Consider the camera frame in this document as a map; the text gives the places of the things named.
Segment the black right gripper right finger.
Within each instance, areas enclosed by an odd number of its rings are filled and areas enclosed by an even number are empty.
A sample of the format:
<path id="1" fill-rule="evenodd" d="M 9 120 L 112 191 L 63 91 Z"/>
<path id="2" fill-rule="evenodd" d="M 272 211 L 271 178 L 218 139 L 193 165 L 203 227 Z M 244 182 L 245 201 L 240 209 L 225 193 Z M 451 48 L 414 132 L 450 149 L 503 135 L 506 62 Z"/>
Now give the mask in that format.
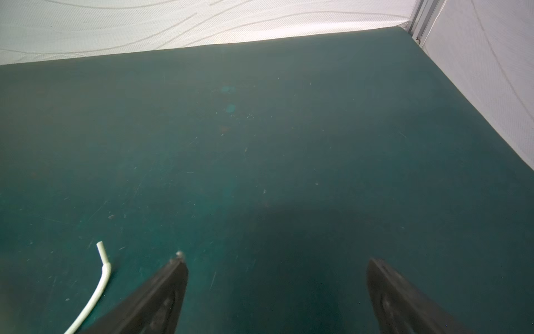
<path id="1" fill-rule="evenodd" d="M 369 260 L 367 288 L 381 333 L 473 332 L 383 259 Z"/>

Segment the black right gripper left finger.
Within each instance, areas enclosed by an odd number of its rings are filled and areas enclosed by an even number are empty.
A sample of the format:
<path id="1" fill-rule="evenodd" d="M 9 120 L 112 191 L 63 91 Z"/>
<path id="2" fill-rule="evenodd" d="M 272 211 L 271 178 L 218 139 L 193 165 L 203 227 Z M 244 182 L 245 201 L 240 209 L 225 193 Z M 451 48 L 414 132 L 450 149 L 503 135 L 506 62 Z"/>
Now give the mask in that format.
<path id="1" fill-rule="evenodd" d="M 136 291 L 82 332 L 174 334 L 188 279 L 185 255 L 179 251 Z"/>

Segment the white shoelace of shoe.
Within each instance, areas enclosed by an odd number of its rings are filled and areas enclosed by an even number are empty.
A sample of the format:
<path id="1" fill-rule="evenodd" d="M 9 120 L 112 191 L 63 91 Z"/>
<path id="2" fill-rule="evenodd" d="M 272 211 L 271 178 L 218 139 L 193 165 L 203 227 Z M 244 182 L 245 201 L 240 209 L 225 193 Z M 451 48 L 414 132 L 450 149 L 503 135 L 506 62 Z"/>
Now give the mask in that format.
<path id="1" fill-rule="evenodd" d="M 102 262 L 102 270 L 99 282 L 87 304 L 83 307 L 82 311 L 78 314 L 76 319 L 72 322 L 72 324 L 64 332 L 64 334 L 74 334 L 77 332 L 77 330 L 85 322 L 89 314 L 93 311 L 94 307 L 97 305 L 98 301 L 100 300 L 108 285 L 109 279 L 111 278 L 112 266 L 107 255 L 104 242 L 97 242 L 96 246 L 100 256 L 100 260 Z"/>

